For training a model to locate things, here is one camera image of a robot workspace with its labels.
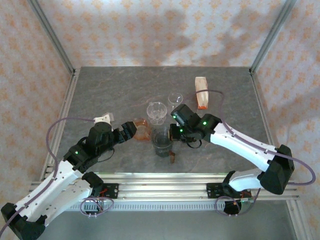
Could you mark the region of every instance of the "clear plastic cup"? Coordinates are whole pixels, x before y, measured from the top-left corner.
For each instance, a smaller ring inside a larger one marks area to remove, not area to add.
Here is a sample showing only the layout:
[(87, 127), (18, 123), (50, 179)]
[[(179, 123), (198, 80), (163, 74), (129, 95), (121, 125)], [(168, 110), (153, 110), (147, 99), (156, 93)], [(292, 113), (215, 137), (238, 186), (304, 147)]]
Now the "clear plastic cup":
[(167, 103), (167, 114), (170, 116), (172, 111), (178, 107), (182, 101), (184, 100), (184, 97), (181, 93), (178, 92), (171, 92), (168, 96), (168, 103)]
[(150, 102), (146, 108), (146, 114), (150, 123), (153, 125), (162, 125), (166, 120), (167, 107), (162, 102)]
[(165, 158), (170, 156), (170, 151), (172, 149), (172, 141), (169, 139), (169, 129), (168, 126), (162, 126), (152, 129), (151, 141), (155, 150), (155, 154)]

